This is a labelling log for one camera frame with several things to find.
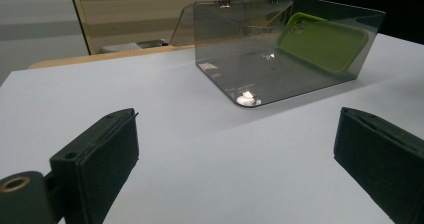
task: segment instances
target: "transparent acrylic box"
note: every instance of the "transparent acrylic box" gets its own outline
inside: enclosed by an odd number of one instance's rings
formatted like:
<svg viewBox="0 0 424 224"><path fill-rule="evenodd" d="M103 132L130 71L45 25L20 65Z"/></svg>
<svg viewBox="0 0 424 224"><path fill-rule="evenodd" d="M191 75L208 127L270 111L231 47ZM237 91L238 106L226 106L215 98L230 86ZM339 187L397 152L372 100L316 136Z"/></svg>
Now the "transparent acrylic box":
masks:
<svg viewBox="0 0 424 224"><path fill-rule="evenodd" d="M256 107L356 79L384 17L322 0L198 2L183 10L171 44L193 42L213 83Z"/></svg>

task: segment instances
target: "white tabletop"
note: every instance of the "white tabletop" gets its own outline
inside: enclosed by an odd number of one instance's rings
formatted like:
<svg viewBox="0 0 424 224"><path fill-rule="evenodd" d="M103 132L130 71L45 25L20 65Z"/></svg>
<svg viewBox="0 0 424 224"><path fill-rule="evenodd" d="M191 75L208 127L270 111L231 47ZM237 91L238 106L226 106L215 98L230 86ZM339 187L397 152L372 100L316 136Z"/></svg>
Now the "white tabletop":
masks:
<svg viewBox="0 0 424 224"><path fill-rule="evenodd" d="M334 160L340 109L424 138L424 46L378 35L359 78L243 109L194 50L16 71L0 88L0 178L132 107L140 161L105 223L392 223Z"/></svg>

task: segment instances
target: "white wall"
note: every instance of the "white wall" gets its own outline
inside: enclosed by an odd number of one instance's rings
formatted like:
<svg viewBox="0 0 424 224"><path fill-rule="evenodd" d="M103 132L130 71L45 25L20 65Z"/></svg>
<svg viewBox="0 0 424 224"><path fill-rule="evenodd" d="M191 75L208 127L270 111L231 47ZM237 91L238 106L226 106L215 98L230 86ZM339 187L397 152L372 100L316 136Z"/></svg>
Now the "white wall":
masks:
<svg viewBox="0 0 424 224"><path fill-rule="evenodd" d="M0 0L0 85L33 63L83 55L72 0Z"/></svg>

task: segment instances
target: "green phone case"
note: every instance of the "green phone case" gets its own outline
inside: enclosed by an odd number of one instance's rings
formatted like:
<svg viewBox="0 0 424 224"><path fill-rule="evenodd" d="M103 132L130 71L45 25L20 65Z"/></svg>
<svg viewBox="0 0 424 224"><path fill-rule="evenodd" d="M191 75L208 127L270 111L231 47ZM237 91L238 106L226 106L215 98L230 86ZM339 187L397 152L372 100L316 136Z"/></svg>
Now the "green phone case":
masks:
<svg viewBox="0 0 424 224"><path fill-rule="evenodd" d="M343 74L368 42L360 28L298 12L277 40L278 47L331 74Z"/></svg>

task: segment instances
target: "white table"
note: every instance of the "white table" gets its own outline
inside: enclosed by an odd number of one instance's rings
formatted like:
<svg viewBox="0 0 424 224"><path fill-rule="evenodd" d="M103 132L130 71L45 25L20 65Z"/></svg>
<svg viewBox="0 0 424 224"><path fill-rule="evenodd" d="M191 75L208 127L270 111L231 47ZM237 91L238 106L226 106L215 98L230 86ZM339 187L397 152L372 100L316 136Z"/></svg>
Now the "white table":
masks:
<svg viewBox="0 0 424 224"><path fill-rule="evenodd" d="M344 106L424 138L424 46L378 35L357 80L255 109L193 49L16 71L0 89L0 177L47 174L64 145L133 107L140 161L105 223L392 223L333 159Z"/></svg>

